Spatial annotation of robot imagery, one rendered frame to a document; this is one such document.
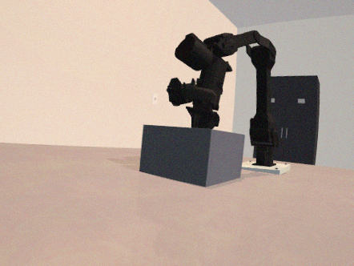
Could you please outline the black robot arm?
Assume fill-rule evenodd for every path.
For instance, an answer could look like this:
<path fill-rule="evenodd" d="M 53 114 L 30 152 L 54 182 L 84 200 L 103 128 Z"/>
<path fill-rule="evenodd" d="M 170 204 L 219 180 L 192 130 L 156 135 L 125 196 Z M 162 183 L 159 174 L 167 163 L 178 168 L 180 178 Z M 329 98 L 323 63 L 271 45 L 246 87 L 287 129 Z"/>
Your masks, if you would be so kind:
<path fill-rule="evenodd" d="M 252 43 L 258 43 L 259 46 L 250 47 Z M 226 72 L 232 72 L 232 68 L 223 58 L 233 55 L 242 46 L 246 46 L 247 54 L 256 69 L 256 114 L 250 119 L 249 128 L 251 145 L 256 146 L 256 163 L 251 165 L 273 167 L 276 165 L 273 163 L 274 147 L 280 147 L 281 140 L 272 116 L 271 69 L 276 63 L 276 48 L 272 42 L 257 30 L 237 35 L 217 34 L 205 38 L 203 42 L 194 33 L 190 33 L 175 49 L 175 57 L 192 70 L 201 71 L 200 76 L 213 75 L 224 82 Z M 173 106 L 186 103 L 182 96 L 184 89 L 189 86 L 197 87 L 194 79 L 191 83 L 183 84 L 178 78 L 170 80 L 166 91 Z"/>

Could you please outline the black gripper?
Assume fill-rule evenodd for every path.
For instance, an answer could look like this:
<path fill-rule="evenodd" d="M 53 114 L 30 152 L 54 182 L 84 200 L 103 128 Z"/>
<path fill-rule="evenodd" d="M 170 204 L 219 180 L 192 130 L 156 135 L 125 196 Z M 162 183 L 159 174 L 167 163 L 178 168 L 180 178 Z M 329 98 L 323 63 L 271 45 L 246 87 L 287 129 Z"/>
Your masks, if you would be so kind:
<path fill-rule="evenodd" d="M 223 80 L 213 75 L 201 75 L 195 82 L 197 87 L 185 88 L 182 96 L 184 102 L 192 99 L 194 103 L 193 107 L 186 106 L 191 116 L 191 127 L 214 129 L 219 126 L 216 111 L 223 92 Z"/>

